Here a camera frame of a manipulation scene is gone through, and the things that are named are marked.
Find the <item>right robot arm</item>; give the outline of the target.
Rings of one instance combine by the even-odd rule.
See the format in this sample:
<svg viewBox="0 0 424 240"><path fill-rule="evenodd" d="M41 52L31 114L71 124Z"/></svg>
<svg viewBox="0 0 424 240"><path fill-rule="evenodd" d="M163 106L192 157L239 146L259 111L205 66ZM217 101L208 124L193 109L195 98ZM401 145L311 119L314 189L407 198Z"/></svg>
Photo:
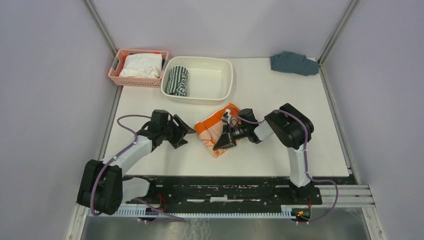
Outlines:
<svg viewBox="0 0 424 240"><path fill-rule="evenodd" d="M237 141L247 138L254 144L259 144L275 135L287 148L292 187L289 189L289 199L295 204L302 204L309 198L306 186L311 182L309 167L305 153L307 144L312 139L314 125L290 103L285 103L278 110L273 110L258 121L251 108L236 110L227 108L221 117L224 125L213 150L226 150L237 146Z"/></svg>

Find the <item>green white striped towel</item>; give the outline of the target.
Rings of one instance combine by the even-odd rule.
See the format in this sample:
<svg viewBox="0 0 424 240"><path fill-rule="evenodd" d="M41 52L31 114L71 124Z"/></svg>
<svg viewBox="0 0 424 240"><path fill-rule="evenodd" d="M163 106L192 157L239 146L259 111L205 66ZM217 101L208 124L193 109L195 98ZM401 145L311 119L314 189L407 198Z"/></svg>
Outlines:
<svg viewBox="0 0 424 240"><path fill-rule="evenodd" d="M187 68L176 65L169 72L165 93L171 96L188 96L189 71Z"/></svg>

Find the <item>orange and cream cloth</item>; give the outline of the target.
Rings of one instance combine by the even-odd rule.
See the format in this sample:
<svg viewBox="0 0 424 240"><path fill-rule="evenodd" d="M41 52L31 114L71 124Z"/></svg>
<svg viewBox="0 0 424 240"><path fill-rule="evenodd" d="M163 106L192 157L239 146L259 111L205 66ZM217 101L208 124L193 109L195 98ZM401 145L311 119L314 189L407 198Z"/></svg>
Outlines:
<svg viewBox="0 0 424 240"><path fill-rule="evenodd" d="M229 103L224 108L216 111L205 120L197 122L194 125L194 130L196 131L200 141L206 147L207 151L215 158L220 157L227 151L226 149L213 150L213 147L222 135L223 126L225 125L225 123L222 121L222 116L227 109L230 109L230 113L232 115L239 115L238 112L240 111L240 108L238 108L233 103Z"/></svg>

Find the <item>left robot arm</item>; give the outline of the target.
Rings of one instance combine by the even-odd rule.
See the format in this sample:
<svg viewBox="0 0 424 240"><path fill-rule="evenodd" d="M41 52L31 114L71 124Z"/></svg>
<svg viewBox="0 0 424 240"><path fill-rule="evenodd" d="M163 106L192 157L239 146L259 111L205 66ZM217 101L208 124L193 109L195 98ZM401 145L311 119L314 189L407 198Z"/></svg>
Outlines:
<svg viewBox="0 0 424 240"><path fill-rule="evenodd" d="M77 204L87 207L93 216L113 215L124 199L125 173L139 160L152 153L163 142L177 149L188 143L185 136L196 131L187 125L178 115L166 110L156 109L140 130L135 131L121 123L117 124L129 131L133 138L123 149L111 157L102 160L89 160L84 167Z"/></svg>

